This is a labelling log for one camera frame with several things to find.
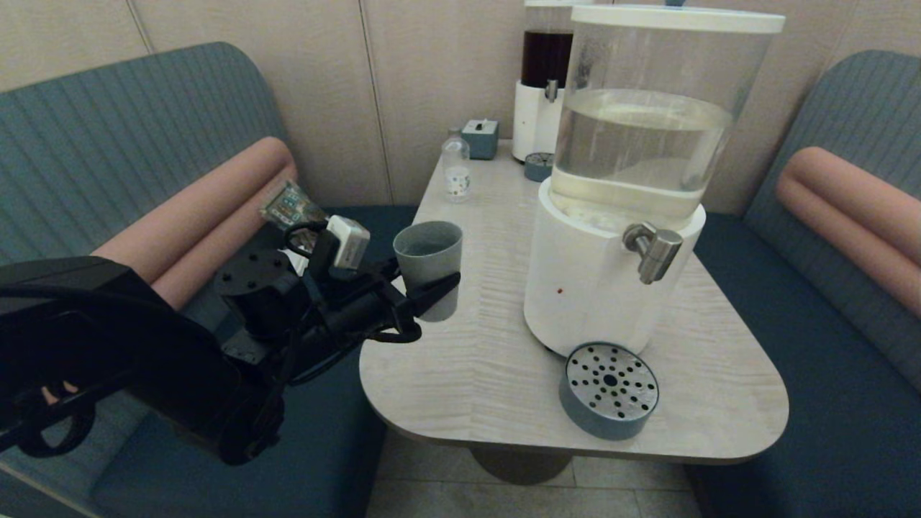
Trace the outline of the grey-blue plastic cup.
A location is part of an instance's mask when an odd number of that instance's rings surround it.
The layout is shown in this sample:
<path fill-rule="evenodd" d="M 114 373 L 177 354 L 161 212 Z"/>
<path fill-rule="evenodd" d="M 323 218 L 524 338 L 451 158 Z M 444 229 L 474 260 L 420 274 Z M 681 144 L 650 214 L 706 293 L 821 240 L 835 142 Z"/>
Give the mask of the grey-blue plastic cup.
<path fill-rule="evenodd" d="M 461 272 L 463 230 L 450 221 L 427 221 L 405 227 L 394 238 L 394 252 L 401 268 L 405 288 Z M 458 286 L 435 305 L 426 322 L 448 320 L 456 312 Z"/>

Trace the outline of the pink bolster cushion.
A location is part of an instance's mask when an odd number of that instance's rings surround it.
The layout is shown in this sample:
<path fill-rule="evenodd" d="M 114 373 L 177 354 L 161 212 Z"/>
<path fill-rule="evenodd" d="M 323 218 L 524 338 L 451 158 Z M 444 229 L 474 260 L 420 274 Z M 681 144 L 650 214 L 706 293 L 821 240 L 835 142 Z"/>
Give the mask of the pink bolster cushion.
<path fill-rule="evenodd" d="M 264 137 L 132 223 L 92 255 L 127 265 L 174 309 L 266 225 L 268 194 L 297 179 L 291 151 Z"/>
<path fill-rule="evenodd" d="M 921 320 L 921 199 L 821 147 L 796 151 L 774 194 Z"/>

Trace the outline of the small clear plastic bottle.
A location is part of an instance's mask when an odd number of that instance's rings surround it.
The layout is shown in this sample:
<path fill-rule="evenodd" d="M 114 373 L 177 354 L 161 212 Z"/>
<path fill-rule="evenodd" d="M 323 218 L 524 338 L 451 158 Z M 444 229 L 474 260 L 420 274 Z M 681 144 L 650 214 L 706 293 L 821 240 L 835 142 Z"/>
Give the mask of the small clear plastic bottle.
<path fill-rule="evenodd" d="M 446 181 L 446 196 L 452 203 L 463 203 L 471 194 L 471 150 L 460 127 L 448 130 L 441 145 L 440 164 Z"/>

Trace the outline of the small blue square box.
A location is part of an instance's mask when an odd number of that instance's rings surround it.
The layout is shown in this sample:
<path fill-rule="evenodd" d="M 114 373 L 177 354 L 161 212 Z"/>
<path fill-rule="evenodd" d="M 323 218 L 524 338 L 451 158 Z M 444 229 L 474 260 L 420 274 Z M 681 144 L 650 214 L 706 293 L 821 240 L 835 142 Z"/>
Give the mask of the small blue square box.
<path fill-rule="evenodd" d="M 498 151 L 499 122 L 496 120 L 469 120 L 461 137 L 470 150 L 471 160 L 493 160 Z"/>

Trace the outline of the dark drink dispenser white base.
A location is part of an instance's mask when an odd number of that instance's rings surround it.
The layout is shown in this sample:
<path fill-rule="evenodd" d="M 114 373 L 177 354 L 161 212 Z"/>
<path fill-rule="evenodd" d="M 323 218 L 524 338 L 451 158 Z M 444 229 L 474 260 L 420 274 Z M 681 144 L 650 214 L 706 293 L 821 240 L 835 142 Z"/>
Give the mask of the dark drink dispenser white base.
<path fill-rule="evenodd" d="M 525 0 L 521 71 L 515 85 L 512 154 L 519 162 L 555 152 L 573 43 L 572 8 L 582 0 Z"/>

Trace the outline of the blue ribbed bench sofa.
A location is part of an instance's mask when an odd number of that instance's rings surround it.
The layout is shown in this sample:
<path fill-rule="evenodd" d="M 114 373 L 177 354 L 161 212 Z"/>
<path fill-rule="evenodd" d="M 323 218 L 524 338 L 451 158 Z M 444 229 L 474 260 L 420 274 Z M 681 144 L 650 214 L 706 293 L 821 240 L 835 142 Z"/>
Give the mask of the blue ribbed bench sofa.
<path fill-rule="evenodd" d="M 224 42 L 0 93 L 0 265 L 88 255 L 264 137 L 290 143 L 262 73 Z M 115 394 L 69 455 L 0 453 L 0 514 L 364 518 L 386 425 L 359 357 L 287 391 L 280 443 L 239 468 Z"/>
<path fill-rule="evenodd" d="M 921 57 L 862 50 L 813 86 L 742 217 L 695 253 L 779 371 L 785 432 L 686 469 L 705 518 L 921 518 L 921 319 L 776 198 L 819 147 L 921 198 Z"/>

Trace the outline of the small round blue drip tray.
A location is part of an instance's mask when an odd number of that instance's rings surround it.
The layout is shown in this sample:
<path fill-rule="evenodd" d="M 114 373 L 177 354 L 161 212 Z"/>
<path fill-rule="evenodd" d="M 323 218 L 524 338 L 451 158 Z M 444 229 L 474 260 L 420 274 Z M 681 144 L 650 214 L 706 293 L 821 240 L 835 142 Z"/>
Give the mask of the small round blue drip tray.
<path fill-rule="evenodd" d="M 555 165 L 555 154 L 552 152 L 533 152 L 525 157 L 524 176 L 529 181 L 542 183 L 550 178 Z"/>

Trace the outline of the crinkled snack bag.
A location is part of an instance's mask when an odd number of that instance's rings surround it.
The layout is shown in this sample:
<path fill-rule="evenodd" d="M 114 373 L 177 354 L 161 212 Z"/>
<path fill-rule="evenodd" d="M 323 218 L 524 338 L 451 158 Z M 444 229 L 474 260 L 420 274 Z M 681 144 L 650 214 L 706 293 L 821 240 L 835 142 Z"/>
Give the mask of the crinkled snack bag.
<path fill-rule="evenodd" d="M 295 181 L 290 180 L 277 181 L 267 190 L 259 213 L 281 232 L 296 224 L 329 219 L 325 210 L 310 200 Z"/>

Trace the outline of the clear water dispenser white base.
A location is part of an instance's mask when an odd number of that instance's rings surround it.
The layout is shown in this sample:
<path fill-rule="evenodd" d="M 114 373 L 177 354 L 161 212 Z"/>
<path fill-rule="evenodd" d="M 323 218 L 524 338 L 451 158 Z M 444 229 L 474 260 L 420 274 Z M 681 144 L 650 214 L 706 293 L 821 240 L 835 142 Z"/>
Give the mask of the clear water dispenser white base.
<path fill-rule="evenodd" d="M 638 354 L 705 223 L 714 167 L 783 14 L 671 4 L 583 4 L 550 178 L 540 184 L 523 305 L 566 357 L 589 342 Z M 640 282 L 626 227 L 681 234 L 664 278 Z"/>

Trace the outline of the metal water dispenser tap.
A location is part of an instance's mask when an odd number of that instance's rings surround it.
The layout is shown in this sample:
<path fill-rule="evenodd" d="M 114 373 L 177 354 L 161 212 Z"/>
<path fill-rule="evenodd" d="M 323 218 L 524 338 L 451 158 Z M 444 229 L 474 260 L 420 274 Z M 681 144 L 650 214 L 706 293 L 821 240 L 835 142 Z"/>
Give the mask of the metal water dispenser tap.
<path fill-rule="evenodd" d="M 626 227 L 622 244 L 625 249 L 640 256 L 636 268 L 640 282 L 651 285 L 664 278 L 684 244 L 684 239 L 673 230 L 644 221 Z"/>

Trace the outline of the large round perforated drip tray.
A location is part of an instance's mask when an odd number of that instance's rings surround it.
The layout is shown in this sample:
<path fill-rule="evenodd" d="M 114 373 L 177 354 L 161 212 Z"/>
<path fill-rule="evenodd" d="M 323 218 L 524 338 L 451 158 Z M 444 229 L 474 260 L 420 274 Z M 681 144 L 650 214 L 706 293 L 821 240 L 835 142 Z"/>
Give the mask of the large round perforated drip tray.
<path fill-rule="evenodd" d="M 596 341 L 579 345 L 566 358 L 558 396 L 579 429 L 603 440 L 627 440 L 642 432 L 661 390 L 638 355 Z"/>

